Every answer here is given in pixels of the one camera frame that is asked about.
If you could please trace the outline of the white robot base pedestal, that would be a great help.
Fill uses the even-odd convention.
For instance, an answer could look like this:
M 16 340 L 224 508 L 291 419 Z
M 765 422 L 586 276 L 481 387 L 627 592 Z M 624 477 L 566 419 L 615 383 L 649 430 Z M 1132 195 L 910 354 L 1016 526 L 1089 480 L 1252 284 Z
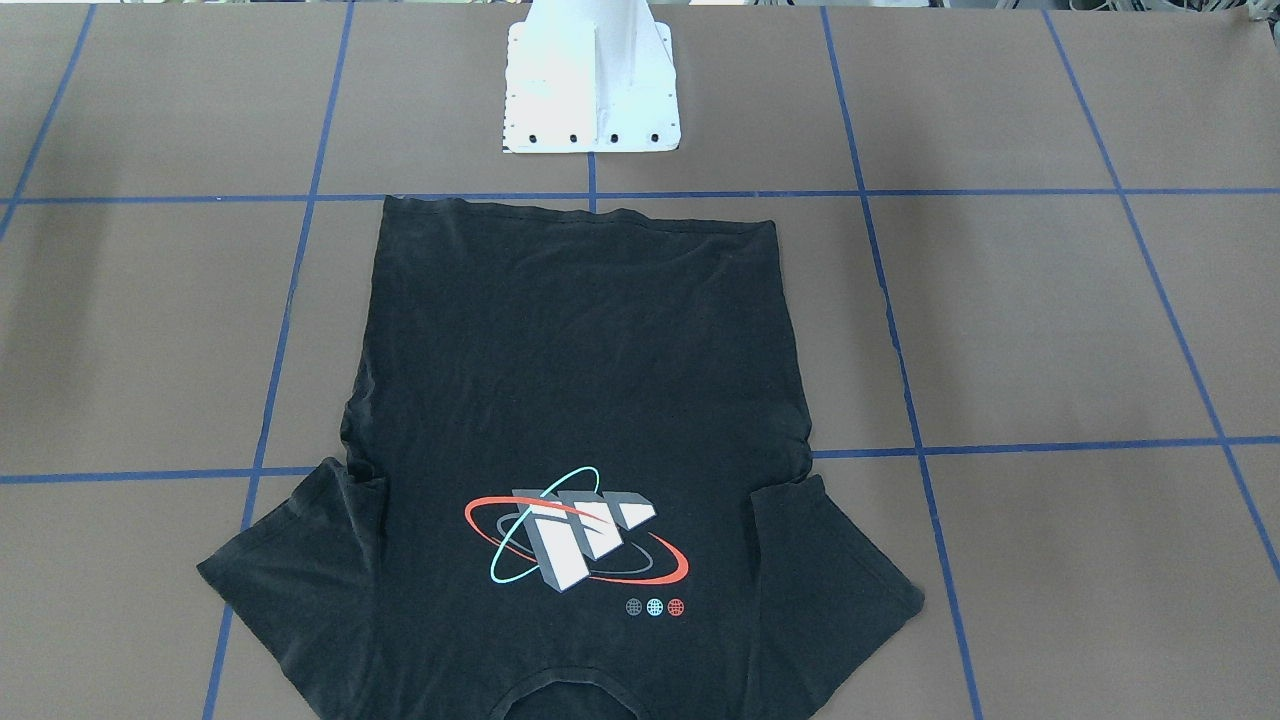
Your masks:
M 672 33 L 646 1 L 535 1 L 506 51 L 503 152 L 681 145 Z

